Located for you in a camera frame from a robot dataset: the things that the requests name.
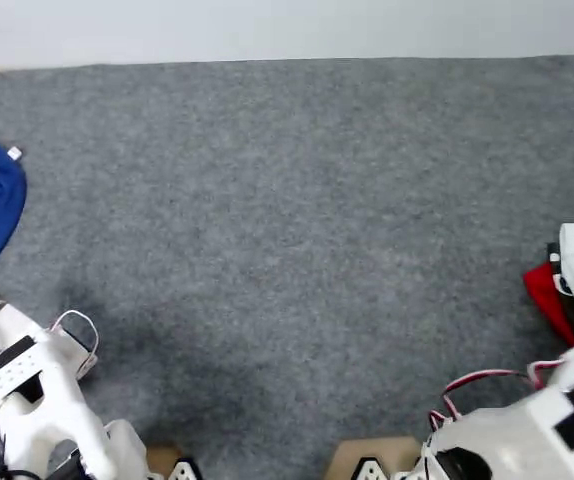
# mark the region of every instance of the red object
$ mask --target red object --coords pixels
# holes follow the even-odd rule
[[[563,307],[554,285],[553,271],[549,262],[530,270],[523,275],[529,295],[545,314],[552,328],[570,346],[574,346],[574,333],[567,323]]]

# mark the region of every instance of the white wall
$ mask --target white wall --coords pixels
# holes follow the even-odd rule
[[[574,54],[574,0],[0,0],[0,67]]]

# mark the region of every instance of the gray carpet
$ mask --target gray carpet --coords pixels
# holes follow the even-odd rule
[[[0,289],[93,316],[91,406],[207,479],[320,479],[563,348],[521,274],[574,221],[574,58],[0,73],[0,141],[29,178]]]

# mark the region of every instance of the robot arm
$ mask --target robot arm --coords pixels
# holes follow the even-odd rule
[[[561,360],[523,400],[446,421],[394,480],[574,480],[574,349]]]
[[[92,348],[61,326],[68,314],[92,326]],[[103,426],[85,402],[78,380],[95,365],[97,346],[93,322],[79,312],[44,329],[0,296],[0,478],[163,480],[149,471],[131,424]],[[63,440],[78,448],[48,476],[50,455]],[[193,480],[200,473],[180,459],[170,478]]]

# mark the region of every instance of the cable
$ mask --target cable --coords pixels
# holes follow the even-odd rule
[[[534,383],[536,389],[540,390],[545,387],[545,382],[540,378],[538,372],[540,370],[556,368],[563,363],[565,363],[565,360],[562,358],[557,360],[541,360],[539,362],[533,362],[527,367],[527,374],[529,375],[529,379]]]
[[[427,417],[429,419],[429,425],[434,432],[438,430],[446,420],[446,417],[437,410],[430,410]]]
[[[89,318],[87,315],[85,315],[84,313],[80,313],[78,310],[67,310],[66,312],[64,312],[63,314],[60,315],[60,317],[58,317],[56,319],[56,321],[53,323],[53,325],[50,327],[49,331],[53,332],[54,329],[56,329],[57,327],[60,326],[60,324],[62,323],[62,321],[65,319],[65,317],[67,317],[68,315],[78,315],[78,317],[82,318],[83,320],[86,320],[87,323],[89,324],[89,326],[92,328],[92,330],[94,331],[94,335],[96,336],[96,338],[94,339],[94,346],[91,349],[91,351],[89,352],[89,355],[87,355],[87,358],[85,359],[85,361],[80,365],[80,367],[78,367],[78,370],[76,371],[76,375],[78,375],[78,373],[80,373],[84,368],[87,367],[87,365],[89,364],[89,362],[91,361],[91,359],[94,357],[94,355],[96,355],[96,351],[98,350],[98,345],[100,343],[100,335],[98,334],[98,329],[96,328],[96,325],[94,325],[94,322],[92,321],[91,318]]]
[[[506,369],[489,369],[489,370],[478,370],[476,372],[468,373],[467,375],[463,375],[460,378],[457,378],[450,384],[448,384],[445,389],[443,390],[443,402],[447,406],[449,413],[451,414],[454,420],[459,419],[462,417],[461,413],[452,402],[451,398],[447,395],[449,392],[453,392],[454,390],[459,389],[460,387],[467,385],[468,383],[475,382],[476,380],[480,380],[486,377],[504,377],[508,375],[515,375],[522,378],[529,378],[526,374],[519,372],[517,370],[506,370]]]

